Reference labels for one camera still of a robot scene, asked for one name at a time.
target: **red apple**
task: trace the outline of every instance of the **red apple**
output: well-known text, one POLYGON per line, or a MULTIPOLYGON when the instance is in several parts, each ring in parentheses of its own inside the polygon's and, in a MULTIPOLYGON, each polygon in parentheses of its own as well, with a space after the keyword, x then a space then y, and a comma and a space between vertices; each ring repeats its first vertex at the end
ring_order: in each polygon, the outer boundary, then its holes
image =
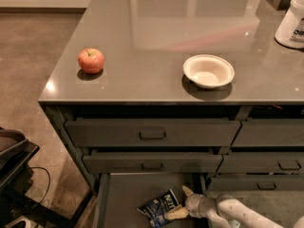
POLYGON ((99 73, 103 69, 104 62, 103 54, 95 48, 84 49, 78 55, 78 64, 87 74, 99 73))

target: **black drawer handle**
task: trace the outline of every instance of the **black drawer handle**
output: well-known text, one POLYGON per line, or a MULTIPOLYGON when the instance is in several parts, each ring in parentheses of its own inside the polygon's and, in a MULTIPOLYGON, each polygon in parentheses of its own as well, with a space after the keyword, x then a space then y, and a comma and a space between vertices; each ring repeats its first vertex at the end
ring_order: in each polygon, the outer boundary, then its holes
POLYGON ((139 137, 140 137, 141 141, 162 141, 167 138, 167 134, 165 132, 163 132, 161 137, 146 138, 146 137, 143 137, 142 132, 140 132, 139 137))
POLYGON ((161 163, 160 167, 145 167, 144 163, 142 163, 142 170, 143 171, 163 171, 164 167, 163 167, 162 163, 161 163))
POLYGON ((259 190, 264 190, 264 191, 266 191, 266 190, 276 190, 276 184, 273 183, 273 187, 263 187, 263 186, 260 186, 260 185, 257 183, 257 188, 258 188, 259 190))
POLYGON ((302 166, 300 165, 300 163, 297 161, 297 167, 294 167, 294 168, 285 168, 285 167, 282 167, 282 165, 280 164, 280 162, 278 163, 278 166, 279 168, 282 170, 282 171, 299 171, 302 169, 302 166))

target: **gray drawer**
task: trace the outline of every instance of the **gray drawer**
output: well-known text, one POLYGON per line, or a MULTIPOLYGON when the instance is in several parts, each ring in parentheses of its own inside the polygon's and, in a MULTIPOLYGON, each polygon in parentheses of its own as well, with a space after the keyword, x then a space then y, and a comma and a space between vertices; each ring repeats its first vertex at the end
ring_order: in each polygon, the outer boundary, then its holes
POLYGON ((304 120, 242 122, 233 146, 304 146, 304 120))
POLYGON ((232 153, 223 156, 219 173, 303 173, 304 153, 232 153))
POLYGON ((239 175, 216 176, 207 181, 207 191, 246 190, 304 190, 304 176, 289 175, 239 175))
POLYGON ((66 130, 78 147, 227 146, 239 122, 201 119, 78 119, 66 130))
MULTIPOLYGON (((140 207, 172 189, 182 202, 181 186, 187 184, 181 174, 102 175, 93 228, 150 228, 148 218, 137 211, 140 207)), ((202 219, 175 220, 167 228, 205 227, 202 219)))
POLYGON ((197 152, 97 152, 83 158, 90 173, 215 173, 221 160, 220 155, 197 152))

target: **white bottle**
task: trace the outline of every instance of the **white bottle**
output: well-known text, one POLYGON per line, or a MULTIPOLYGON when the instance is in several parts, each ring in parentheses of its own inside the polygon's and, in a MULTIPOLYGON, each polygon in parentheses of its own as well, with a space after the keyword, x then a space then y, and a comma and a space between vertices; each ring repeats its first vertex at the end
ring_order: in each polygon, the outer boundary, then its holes
POLYGON ((289 48, 304 48, 304 0, 292 0, 275 33, 276 40, 289 48))

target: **concrete floor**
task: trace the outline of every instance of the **concrete floor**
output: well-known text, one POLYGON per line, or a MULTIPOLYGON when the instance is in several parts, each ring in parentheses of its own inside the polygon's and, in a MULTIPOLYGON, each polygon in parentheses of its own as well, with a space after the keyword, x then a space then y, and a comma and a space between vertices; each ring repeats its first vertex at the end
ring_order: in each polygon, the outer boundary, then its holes
MULTIPOLYGON (((41 147, 29 165, 45 167, 50 173, 51 186, 43 205, 68 218, 88 188, 37 99, 80 18, 81 14, 0 14, 0 126, 22 131, 41 147)), ((43 170, 33 171, 27 195, 40 200, 48 176, 43 170)), ((286 228, 304 215, 304 192, 229 194, 286 228)), ((95 201, 93 198, 77 227, 91 227, 95 201)))

